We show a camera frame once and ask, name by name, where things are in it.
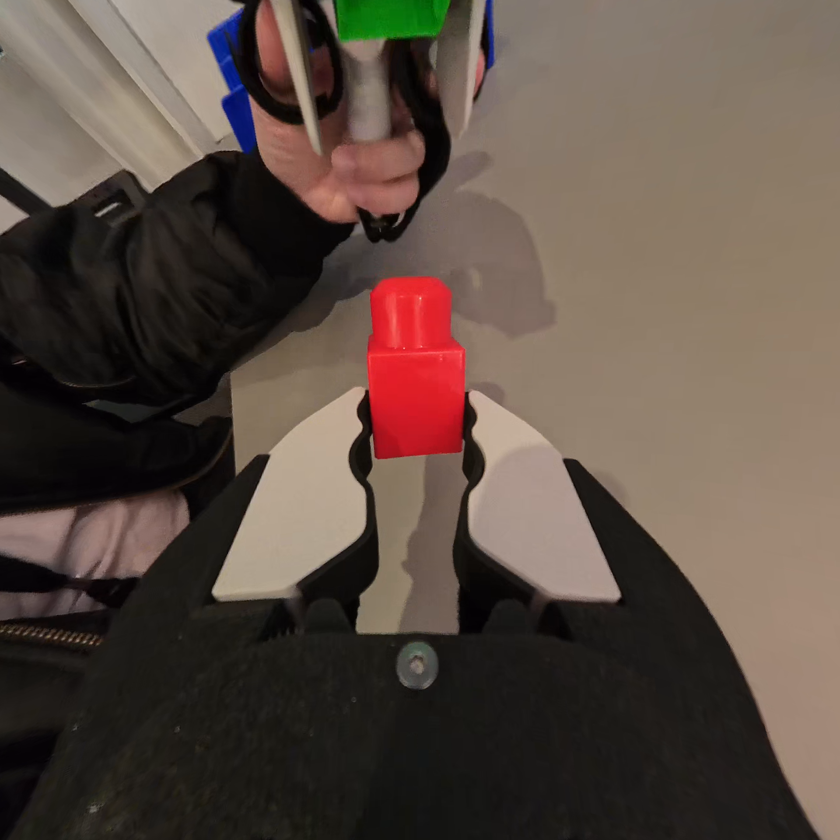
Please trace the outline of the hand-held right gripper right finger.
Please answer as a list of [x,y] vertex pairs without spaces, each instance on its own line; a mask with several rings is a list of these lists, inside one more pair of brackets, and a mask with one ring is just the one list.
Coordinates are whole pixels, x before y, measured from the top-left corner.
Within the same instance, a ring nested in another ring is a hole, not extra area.
[[478,390],[465,396],[462,470],[454,540],[462,592],[483,606],[621,601],[560,451]]

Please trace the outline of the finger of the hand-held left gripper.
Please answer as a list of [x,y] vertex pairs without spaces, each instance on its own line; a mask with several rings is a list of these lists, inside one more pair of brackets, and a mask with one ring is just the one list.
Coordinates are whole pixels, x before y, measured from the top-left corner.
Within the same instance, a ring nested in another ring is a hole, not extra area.
[[318,49],[311,26],[328,44],[328,16],[321,2],[270,1],[286,54],[290,77],[301,111],[303,125],[315,154],[323,156],[321,119],[316,92],[313,55]]
[[486,7],[484,1],[451,1],[436,39],[437,96],[452,140],[459,140],[469,125]]

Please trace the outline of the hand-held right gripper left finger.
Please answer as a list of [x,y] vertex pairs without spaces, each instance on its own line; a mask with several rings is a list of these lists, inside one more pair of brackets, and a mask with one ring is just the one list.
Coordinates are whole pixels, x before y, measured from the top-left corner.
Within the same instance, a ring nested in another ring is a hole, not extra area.
[[260,460],[213,598],[357,599],[379,567],[367,391],[351,388]]

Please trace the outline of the blue storage bin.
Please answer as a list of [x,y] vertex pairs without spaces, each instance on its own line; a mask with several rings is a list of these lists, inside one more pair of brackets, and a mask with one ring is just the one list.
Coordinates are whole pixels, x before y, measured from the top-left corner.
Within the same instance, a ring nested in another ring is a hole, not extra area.
[[[481,54],[479,55],[479,62],[484,60],[487,69],[493,66],[495,59],[493,6],[493,2],[486,2],[486,19],[481,38]],[[238,22],[241,14],[242,7],[239,5],[239,10],[233,16],[208,33],[207,40],[227,83],[228,93],[222,100],[224,111],[242,150],[249,152],[256,147],[251,98],[239,79],[230,48],[230,41],[235,40],[238,33]],[[413,53],[416,57],[418,69],[425,79],[427,93],[439,103],[435,74],[436,39],[437,37],[416,42],[413,45]],[[475,99],[479,89],[480,86],[476,82]]]

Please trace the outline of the green mega block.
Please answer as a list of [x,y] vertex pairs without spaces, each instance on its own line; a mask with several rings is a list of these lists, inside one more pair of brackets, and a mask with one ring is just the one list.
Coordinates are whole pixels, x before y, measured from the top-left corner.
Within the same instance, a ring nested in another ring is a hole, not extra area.
[[334,1],[339,39],[425,39],[444,26],[450,1]]

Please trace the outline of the red mega block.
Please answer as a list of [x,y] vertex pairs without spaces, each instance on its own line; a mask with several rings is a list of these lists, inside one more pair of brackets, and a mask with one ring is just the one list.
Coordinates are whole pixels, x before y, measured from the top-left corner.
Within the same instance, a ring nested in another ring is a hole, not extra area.
[[451,290],[430,276],[384,279],[371,292],[366,360],[378,459],[463,447],[466,350],[453,336],[452,304]]

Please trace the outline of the person's left hand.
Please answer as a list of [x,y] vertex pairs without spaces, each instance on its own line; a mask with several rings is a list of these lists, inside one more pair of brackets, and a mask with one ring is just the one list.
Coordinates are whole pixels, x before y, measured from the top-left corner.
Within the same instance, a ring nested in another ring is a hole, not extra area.
[[[297,104],[269,2],[259,3],[255,36],[265,88],[274,99]],[[426,148],[401,92],[392,85],[390,93],[390,138],[354,142],[342,106],[321,123],[321,155],[312,148],[305,127],[274,120],[251,99],[259,156],[279,182],[327,222],[357,222],[358,208],[375,217],[402,214],[420,192],[418,173]]]

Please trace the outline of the person's white garment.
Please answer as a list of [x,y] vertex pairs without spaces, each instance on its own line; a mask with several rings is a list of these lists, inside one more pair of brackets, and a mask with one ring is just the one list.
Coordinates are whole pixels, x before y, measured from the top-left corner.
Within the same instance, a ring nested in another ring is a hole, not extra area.
[[144,576],[189,525],[179,490],[1,518],[2,555],[72,579]]

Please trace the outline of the black metal table frame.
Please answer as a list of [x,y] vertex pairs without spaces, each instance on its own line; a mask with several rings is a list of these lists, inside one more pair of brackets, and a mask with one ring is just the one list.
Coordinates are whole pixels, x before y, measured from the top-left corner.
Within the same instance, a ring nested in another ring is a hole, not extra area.
[[[51,205],[45,199],[5,169],[1,169],[1,196],[28,216],[51,209]],[[146,204],[148,196],[149,193],[134,174],[120,171],[80,195],[75,203],[89,209],[95,217],[113,226],[139,212]]]

